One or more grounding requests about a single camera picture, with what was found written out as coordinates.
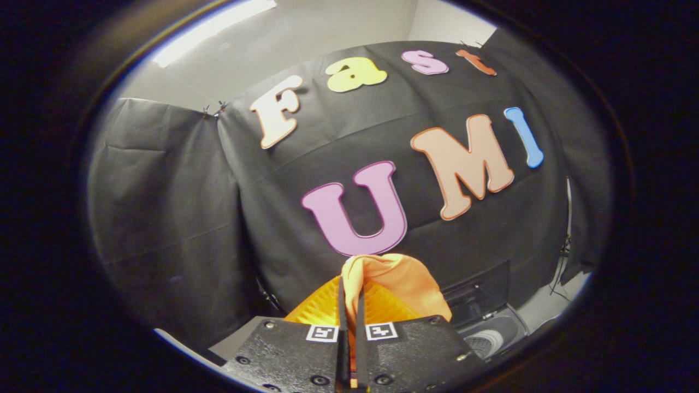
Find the black fabric backdrop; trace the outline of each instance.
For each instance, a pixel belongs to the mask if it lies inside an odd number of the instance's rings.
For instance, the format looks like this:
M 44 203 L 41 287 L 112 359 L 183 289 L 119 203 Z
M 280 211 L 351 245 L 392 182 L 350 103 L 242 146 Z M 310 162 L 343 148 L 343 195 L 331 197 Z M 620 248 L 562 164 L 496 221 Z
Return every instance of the black fabric backdrop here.
M 553 278 L 568 219 L 565 177 L 572 176 L 573 248 L 590 249 L 566 270 L 577 272 L 579 261 L 599 252 L 606 231 L 610 174 L 598 137 L 604 131 L 570 86 L 561 86 L 565 81 L 532 73 L 525 66 L 534 65 L 530 57 L 497 45 L 468 48 L 497 70 L 491 77 L 457 57 L 461 48 L 413 41 L 334 52 L 251 87 L 219 118 L 166 103 L 118 100 L 97 130 L 89 211 L 100 258 L 131 308 L 194 348 L 207 348 L 268 313 L 255 276 L 290 311 L 339 274 L 347 259 L 330 247 L 301 197 L 342 183 L 355 230 L 374 233 L 380 217 L 352 176 L 382 160 L 396 165 L 392 180 L 408 219 L 405 238 L 390 252 L 422 260 L 442 287 L 509 259 L 514 306 Z M 401 59 L 406 50 L 426 50 L 450 70 L 418 73 Z M 328 89 L 325 68 L 357 56 L 373 60 L 387 80 L 345 93 Z M 296 90 L 299 110 L 286 113 L 298 126 L 262 150 L 250 104 L 290 75 L 304 80 Z M 536 169 L 526 165 L 524 146 L 503 116 L 513 106 L 523 110 L 545 154 Z M 410 139 L 442 127 L 468 146 L 466 119 L 480 113 L 493 121 L 515 179 L 499 193 L 473 198 L 467 213 L 446 222 L 431 165 Z M 594 169 L 582 169 L 591 162 Z M 588 235 L 591 224 L 597 237 Z

